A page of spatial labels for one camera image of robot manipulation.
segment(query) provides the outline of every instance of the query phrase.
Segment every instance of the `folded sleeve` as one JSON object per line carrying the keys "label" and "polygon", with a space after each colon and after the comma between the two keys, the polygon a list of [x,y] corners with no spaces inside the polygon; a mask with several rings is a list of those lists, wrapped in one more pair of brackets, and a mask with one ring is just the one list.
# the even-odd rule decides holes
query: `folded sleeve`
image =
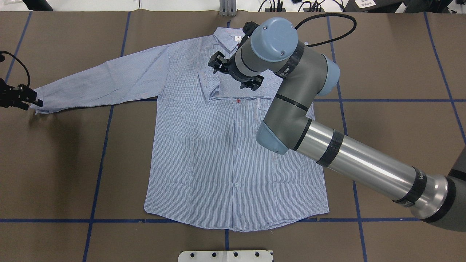
{"label": "folded sleeve", "polygon": [[118,104],[162,94],[170,45],[150,48],[107,61],[94,68],[35,89],[44,106],[37,113]]}

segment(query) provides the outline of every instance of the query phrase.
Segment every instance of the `black cable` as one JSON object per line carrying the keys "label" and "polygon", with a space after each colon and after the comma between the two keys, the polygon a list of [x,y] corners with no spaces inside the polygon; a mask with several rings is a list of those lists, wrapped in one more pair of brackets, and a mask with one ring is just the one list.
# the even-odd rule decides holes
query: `black cable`
{"label": "black cable", "polygon": [[29,87],[29,85],[31,84],[31,76],[29,75],[29,71],[27,70],[26,66],[16,57],[14,56],[12,53],[10,52],[7,52],[7,51],[0,51],[0,54],[7,54],[9,56],[11,56],[12,58],[14,58],[16,61],[18,61],[18,63],[20,63],[20,65],[23,66],[24,70],[26,71],[26,75],[27,75],[27,87]]}
{"label": "black cable", "polygon": [[322,2],[319,3],[319,10],[316,10],[316,12],[322,12],[322,3],[324,2],[325,0],[322,0]]}
{"label": "black cable", "polygon": [[298,12],[301,11],[301,7],[302,7],[305,3],[308,3],[308,4],[309,4],[309,9],[311,9],[312,3],[311,3],[310,1],[304,1],[304,2],[301,3],[301,6],[299,7]]}
{"label": "black cable", "polygon": [[262,4],[260,4],[259,10],[257,12],[260,12],[260,10],[262,9],[262,6],[265,4],[265,2],[267,2],[267,0],[264,0],[262,2]]}
{"label": "black cable", "polygon": [[343,0],[341,4],[337,0],[332,0],[332,1],[334,1],[342,9],[343,13],[345,12],[345,6],[343,5]]}
{"label": "black cable", "polygon": [[316,18],[321,18],[321,17],[327,17],[327,16],[337,16],[337,17],[343,17],[343,18],[349,19],[349,20],[353,21],[353,28],[351,28],[350,31],[348,31],[347,33],[345,33],[345,34],[343,34],[343,35],[341,35],[339,37],[332,38],[330,40],[320,42],[320,43],[317,43],[317,44],[308,45],[308,47],[320,46],[320,45],[323,45],[323,44],[326,44],[326,43],[330,43],[330,42],[340,40],[340,39],[348,36],[349,34],[351,34],[356,29],[356,19],[354,19],[354,17],[352,17],[350,15],[340,14],[340,13],[326,13],[326,14],[317,14],[317,15],[314,15],[314,16],[310,16],[310,17],[304,19],[303,21],[299,22],[299,24],[297,24],[295,26],[295,29],[297,30],[300,26],[302,26],[305,22],[307,22],[309,20],[316,19]]}

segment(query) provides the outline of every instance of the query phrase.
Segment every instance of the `grid line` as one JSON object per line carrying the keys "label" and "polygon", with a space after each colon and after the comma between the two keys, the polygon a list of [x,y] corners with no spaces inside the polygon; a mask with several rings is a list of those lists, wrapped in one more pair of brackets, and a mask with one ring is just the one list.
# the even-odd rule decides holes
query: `grid line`
{"label": "grid line", "polygon": [[[415,217],[369,217],[369,218],[306,218],[296,223],[335,223],[335,222],[406,222],[421,221]],[[180,223],[171,219],[49,219],[49,218],[4,218],[0,223]],[[225,247],[229,248],[229,230],[225,229]]]}
{"label": "grid line", "polygon": [[[330,25],[330,17],[327,16],[327,26],[329,30],[329,38],[332,38],[332,29]],[[330,42],[330,49],[332,50],[332,60],[334,63],[336,63],[336,57],[335,57],[335,48],[333,46],[333,42]],[[343,121],[343,130],[344,134],[347,136],[348,135],[348,129],[346,127],[346,118],[345,118],[345,113],[344,113],[344,108],[343,108],[343,99],[342,99],[342,91],[340,89],[340,81],[336,83],[336,89],[338,91],[338,102],[340,103],[340,112],[342,115],[342,121]],[[357,188],[356,188],[356,182],[353,181],[353,194],[354,194],[354,202],[356,206],[356,214],[357,214],[357,223],[359,227],[359,237],[361,239],[361,249],[363,252],[363,259],[364,262],[367,262],[367,252],[366,252],[366,241],[364,239],[364,230],[363,230],[363,222],[361,220],[361,211],[359,210],[359,200],[357,196]]]}
{"label": "grid line", "polygon": [[[131,17],[131,12],[128,12],[128,16],[126,18],[126,27],[125,27],[124,35],[123,35],[123,43],[122,43],[122,46],[121,46],[120,57],[122,57],[124,55],[124,46],[126,44],[126,37],[128,35],[128,27],[129,27],[129,24],[130,24],[130,17]],[[84,254],[82,255],[82,262],[86,262],[86,260],[87,260],[87,254],[88,254],[88,251],[89,251],[90,238],[91,238],[91,235],[92,235],[92,227],[93,227],[93,225],[95,223],[94,222],[94,215],[96,213],[97,198],[99,196],[100,181],[101,181],[101,178],[102,178],[102,171],[103,171],[103,161],[105,159],[105,153],[107,151],[107,143],[108,143],[108,138],[109,138],[110,125],[111,125],[112,116],[113,116],[113,107],[114,107],[113,105],[110,106],[109,120],[108,120],[108,123],[107,123],[107,130],[105,132],[105,138],[104,138],[104,141],[103,141],[102,157],[100,159],[99,173],[97,175],[96,190],[94,192],[94,200],[92,202],[92,210],[91,210],[91,215],[90,215],[90,220],[89,220],[89,227],[88,227],[88,233],[87,233],[87,237],[86,237],[86,244],[84,246]]]}
{"label": "grid line", "polygon": [[463,142],[466,144],[465,132],[463,130],[463,126],[462,126],[461,121],[459,119],[458,111],[456,110],[456,106],[455,106],[455,102],[453,100],[452,92],[450,91],[450,87],[448,86],[448,82],[446,80],[445,73],[443,72],[442,63],[440,62],[440,58],[439,58],[439,55],[437,53],[437,49],[435,48],[434,39],[432,38],[432,32],[431,32],[431,27],[429,25],[429,19],[427,18],[427,12],[424,12],[424,20],[425,20],[425,25],[427,26],[427,32],[429,33],[429,38],[431,40],[431,45],[432,45],[432,49],[434,51],[435,59],[437,60],[437,64],[439,65],[440,73],[442,74],[443,83],[445,84],[445,88],[446,88],[446,91],[448,93],[448,97],[450,98],[450,102],[452,103],[453,112],[455,113],[456,121],[458,122],[459,131],[461,132],[461,136],[463,137]]}
{"label": "grid line", "polygon": [[[27,26],[29,25],[29,21],[31,20],[32,12],[29,12],[27,16],[26,23],[24,24],[23,32],[21,33],[20,40],[18,41],[18,45],[16,46],[16,50],[14,51],[14,56],[18,56],[18,52],[20,51],[21,43],[23,42],[24,34],[26,33]],[[11,70],[13,69],[15,59],[11,59],[10,67],[8,68],[7,76],[5,77],[5,83],[8,83],[8,79],[10,78]]]}
{"label": "grid line", "polygon": [[[390,98],[316,98],[314,102],[415,102],[415,103],[450,103],[451,99],[390,99]],[[453,99],[456,103],[466,102],[466,99]],[[157,98],[145,98],[137,100],[136,102],[157,102]]]}

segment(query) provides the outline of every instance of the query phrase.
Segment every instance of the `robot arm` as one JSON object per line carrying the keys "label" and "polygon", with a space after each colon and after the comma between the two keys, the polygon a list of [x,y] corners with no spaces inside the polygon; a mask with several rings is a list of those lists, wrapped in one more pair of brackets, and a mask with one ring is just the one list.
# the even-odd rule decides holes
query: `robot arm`
{"label": "robot arm", "polygon": [[218,52],[209,61],[217,71],[257,89],[265,70],[283,82],[256,135],[278,154],[297,151],[408,207],[414,216],[440,228],[466,231],[466,149],[447,177],[427,175],[306,117],[316,95],[326,95],[340,76],[338,66],[298,41],[293,25],[271,18],[253,30],[230,59]]}

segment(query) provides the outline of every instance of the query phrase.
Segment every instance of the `light blue striped shirt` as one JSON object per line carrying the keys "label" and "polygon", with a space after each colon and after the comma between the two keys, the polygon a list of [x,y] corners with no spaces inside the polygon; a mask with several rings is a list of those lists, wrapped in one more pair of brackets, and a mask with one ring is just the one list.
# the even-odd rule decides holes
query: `light blue striped shirt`
{"label": "light blue striped shirt", "polygon": [[[322,167],[255,141],[281,79],[262,73],[256,90],[212,74],[210,56],[230,57],[241,29],[108,61],[36,89],[39,113],[158,96],[151,173],[144,209],[201,228],[255,231],[329,211]],[[311,109],[308,117],[313,118]]]}

